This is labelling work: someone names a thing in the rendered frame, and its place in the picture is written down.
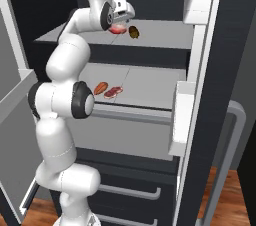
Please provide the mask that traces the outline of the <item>white door bin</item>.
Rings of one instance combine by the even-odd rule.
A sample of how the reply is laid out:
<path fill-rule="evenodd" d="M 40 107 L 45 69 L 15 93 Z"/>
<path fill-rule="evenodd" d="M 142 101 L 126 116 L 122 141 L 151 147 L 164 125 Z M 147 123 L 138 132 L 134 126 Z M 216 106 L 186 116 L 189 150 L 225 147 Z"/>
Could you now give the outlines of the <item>white door bin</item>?
<path fill-rule="evenodd" d="M 173 98 L 169 154 L 183 157 L 195 99 L 195 83 L 178 81 Z"/>
<path fill-rule="evenodd" d="M 211 0 L 184 0 L 183 23 L 206 25 L 209 17 Z"/>

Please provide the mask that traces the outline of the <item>black freezer drawer front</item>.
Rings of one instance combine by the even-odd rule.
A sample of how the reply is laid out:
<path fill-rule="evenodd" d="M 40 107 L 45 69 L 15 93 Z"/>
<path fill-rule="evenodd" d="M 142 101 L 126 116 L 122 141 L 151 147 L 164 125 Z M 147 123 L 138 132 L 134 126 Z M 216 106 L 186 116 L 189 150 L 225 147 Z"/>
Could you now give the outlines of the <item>black freezer drawer front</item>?
<path fill-rule="evenodd" d="M 161 188 L 161 195 L 157 200 L 98 190 L 88 198 L 94 213 L 147 224 L 152 224 L 157 219 L 157 226 L 172 226 L 176 204 L 177 157 L 166 161 L 79 148 L 76 162 L 97 169 L 103 185 L 146 192 L 155 192 L 157 187 Z M 102 226 L 121 226 L 101 222 Z"/>

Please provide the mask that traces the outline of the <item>grey fridge door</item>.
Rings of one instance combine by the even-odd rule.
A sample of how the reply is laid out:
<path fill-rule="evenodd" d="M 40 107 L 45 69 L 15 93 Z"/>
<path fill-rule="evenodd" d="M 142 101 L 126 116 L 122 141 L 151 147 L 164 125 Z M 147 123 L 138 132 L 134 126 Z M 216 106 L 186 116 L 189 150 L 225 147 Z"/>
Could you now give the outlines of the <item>grey fridge door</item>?
<path fill-rule="evenodd" d="M 27 93 L 37 82 L 28 68 L 11 0 L 0 0 L 0 215 L 21 226 L 38 189 L 42 157 Z"/>

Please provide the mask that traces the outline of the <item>grey fridge shelf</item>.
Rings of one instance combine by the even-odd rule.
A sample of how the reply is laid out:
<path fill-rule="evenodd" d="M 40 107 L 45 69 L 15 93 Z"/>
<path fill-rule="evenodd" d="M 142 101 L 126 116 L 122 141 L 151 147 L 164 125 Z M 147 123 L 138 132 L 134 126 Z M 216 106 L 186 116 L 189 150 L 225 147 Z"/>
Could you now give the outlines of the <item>grey fridge shelf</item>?
<path fill-rule="evenodd" d="M 131 20 L 127 26 L 135 26 L 138 38 L 131 38 L 129 32 L 112 34 L 110 31 L 84 32 L 80 36 L 89 44 L 138 46 L 171 49 L 192 47 L 193 26 L 181 21 Z"/>
<path fill-rule="evenodd" d="M 125 66 L 88 63 L 80 74 L 91 90 L 100 82 L 108 83 L 108 90 L 122 87 L 116 97 L 107 99 L 96 95 L 100 105 L 170 111 L 174 89 L 178 81 L 186 79 L 184 69 Z"/>

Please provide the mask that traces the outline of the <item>red raw steak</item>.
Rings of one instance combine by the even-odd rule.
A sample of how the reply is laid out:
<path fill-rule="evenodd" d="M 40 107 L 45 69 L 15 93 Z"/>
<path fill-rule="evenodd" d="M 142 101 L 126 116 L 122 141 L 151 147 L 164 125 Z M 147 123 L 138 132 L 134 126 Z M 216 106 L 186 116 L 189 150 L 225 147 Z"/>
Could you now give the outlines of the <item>red raw steak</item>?
<path fill-rule="evenodd" d="M 127 31 L 127 26 L 125 24 L 113 24 L 109 31 L 112 34 L 124 34 Z"/>
<path fill-rule="evenodd" d="M 117 87 L 112 87 L 110 90 L 108 90 L 105 94 L 104 94 L 104 98 L 105 99 L 111 99 L 116 97 L 119 93 L 121 93 L 123 91 L 123 88 L 121 86 L 117 86 Z"/>

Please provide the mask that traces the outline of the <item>black fridge door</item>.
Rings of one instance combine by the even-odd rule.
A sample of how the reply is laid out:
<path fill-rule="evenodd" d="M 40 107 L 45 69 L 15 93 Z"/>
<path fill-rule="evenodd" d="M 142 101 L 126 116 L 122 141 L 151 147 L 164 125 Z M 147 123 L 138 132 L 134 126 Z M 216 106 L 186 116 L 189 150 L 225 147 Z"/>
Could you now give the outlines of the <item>black fridge door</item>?
<path fill-rule="evenodd" d="M 256 0 L 212 0 L 172 226 L 195 226 Z"/>

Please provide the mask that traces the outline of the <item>dark brown sweet potato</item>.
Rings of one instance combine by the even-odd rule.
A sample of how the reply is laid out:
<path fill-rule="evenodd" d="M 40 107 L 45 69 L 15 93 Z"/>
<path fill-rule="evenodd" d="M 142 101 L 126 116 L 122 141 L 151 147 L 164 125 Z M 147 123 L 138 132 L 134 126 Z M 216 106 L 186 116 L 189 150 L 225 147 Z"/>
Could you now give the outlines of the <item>dark brown sweet potato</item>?
<path fill-rule="evenodd" d="M 130 26 L 129 27 L 129 35 L 132 39 L 136 39 L 140 36 L 139 30 L 136 26 Z"/>

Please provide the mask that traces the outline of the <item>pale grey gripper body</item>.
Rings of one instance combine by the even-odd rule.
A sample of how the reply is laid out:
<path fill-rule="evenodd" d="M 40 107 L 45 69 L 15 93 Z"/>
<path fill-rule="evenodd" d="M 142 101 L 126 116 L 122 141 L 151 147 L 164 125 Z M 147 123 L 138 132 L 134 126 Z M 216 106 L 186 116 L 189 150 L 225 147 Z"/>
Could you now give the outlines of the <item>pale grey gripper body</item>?
<path fill-rule="evenodd" d="M 135 10 L 133 6 L 126 2 L 118 2 L 116 9 L 114 11 L 113 23 L 117 24 L 119 22 L 125 22 L 135 17 Z"/>

